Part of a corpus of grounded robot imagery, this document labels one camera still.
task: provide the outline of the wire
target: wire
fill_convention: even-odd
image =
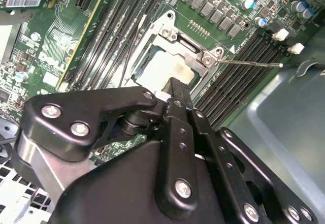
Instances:
[[[15,143],[15,142],[16,142],[16,138],[1,139],[0,145],[11,144],[11,143]]]

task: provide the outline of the screw hole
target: screw hole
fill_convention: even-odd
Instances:
[[[181,148],[181,149],[186,149],[186,144],[184,144],[184,143],[179,143],[179,147]]]
[[[227,163],[227,167],[232,170],[234,168],[234,166],[231,163]]]
[[[174,104],[178,107],[182,107],[182,103],[180,103],[179,101],[174,101]]]
[[[180,129],[179,132],[180,132],[180,134],[182,134],[182,135],[185,135],[185,134],[186,134],[185,129]]]

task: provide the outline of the electrolytic capacitor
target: electrolytic capacitor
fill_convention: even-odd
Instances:
[[[314,15],[315,11],[311,8],[307,8],[305,11],[303,12],[299,12],[298,13],[298,17],[302,18],[302,19],[309,19]]]
[[[292,2],[290,9],[293,12],[303,12],[306,10],[308,4],[306,2],[294,1]]]
[[[265,18],[261,17],[256,17],[254,22],[259,27],[265,27],[268,24],[268,21]]]
[[[241,7],[243,10],[252,9],[255,5],[254,0],[242,0]]]
[[[28,79],[28,73],[27,72],[19,72],[19,73],[16,73],[15,76],[14,76],[14,80],[17,83],[22,83],[22,82],[26,81],[27,79]]]

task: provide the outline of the dimm slot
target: dimm slot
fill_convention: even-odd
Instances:
[[[112,22],[114,15],[117,13],[119,6],[122,4],[123,0],[112,0],[112,4],[108,7],[106,15],[103,17],[102,21],[99,23],[99,27],[96,29],[95,34],[93,35],[92,40],[87,46],[85,52],[82,55],[81,60],[78,63],[78,66],[75,71],[75,78],[72,85],[79,82],[83,77],[84,73],[91,67],[93,64],[90,63],[91,58],[98,49],[107,28]]]
[[[81,80],[82,89],[87,88],[94,80],[94,77],[96,77],[97,74],[103,70],[103,67],[105,67],[105,58],[112,47],[114,37],[119,35],[128,17],[133,12],[136,2],[137,0],[123,0],[123,4],[120,6],[120,10],[122,10],[122,12],[118,12],[114,17],[112,24],[105,34],[102,44],[92,59],[92,63],[94,64],[93,67],[85,73],[83,79]]]

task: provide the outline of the silver screw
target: silver screw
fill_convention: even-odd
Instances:
[[[248,216],[248,218],[253,221],[253,222],[258,222],[259,220],[259,216],[257,211],[255,210],[255,208],[253,206],[251,206],[250,204],[244,204],[244,210],[245,210],[245,214]]]
[[[228,130],[225,130],[224,131],[224,134],[228,137],[228,138],[232,138],[232,134],[228,131]]]
[[[152,94],[149,93],[149,92],[143,92],[143,95],[144,95],[145,98],[150,99],[150,100],[152,100],[152,98],[153,98]]]
[[[200,117],[200,118],[203,118],[203,117],[204,117],[204,115],[203,115],[200,111],[197,111],[197,115],[198,115],[198,117]]]
[[[57,106],[44,106],[42,114],[48,118],[58,118],[61,115],[61,110]]]
[[[291,206],[288,207],[288,211],[290,215],[295,219],[295,220],[300,220],[300,216],[298,212]]]
[[[177,180],[175,182],[175,189],[179,196],[185,199],[189,198],[192,194],[190,186],[183,180]]]
[[[162,36],[164,36],[165,38],[169,38],[172,35],[172,32],[169,29],[163,29],[161,31]]]
[[[89,127],[82,122],[76,122],[72,124],[70,129],[71,132],[76,136],[83,137],[89,134]]]
[[[308,210],[306,210],[305,208],[301,208],[300,209],[302,214],[309,220],[309,221],[313,221],[313,218],[311,217],[310,213],[308,212]]]
[[[207,56],[207,57],[204,57],[203,59],[202,59],[202,62],[205,64],[205,65],[210,65],[211,63],[212,63],[212,58],[211,57],[209,57],[209,56]]]

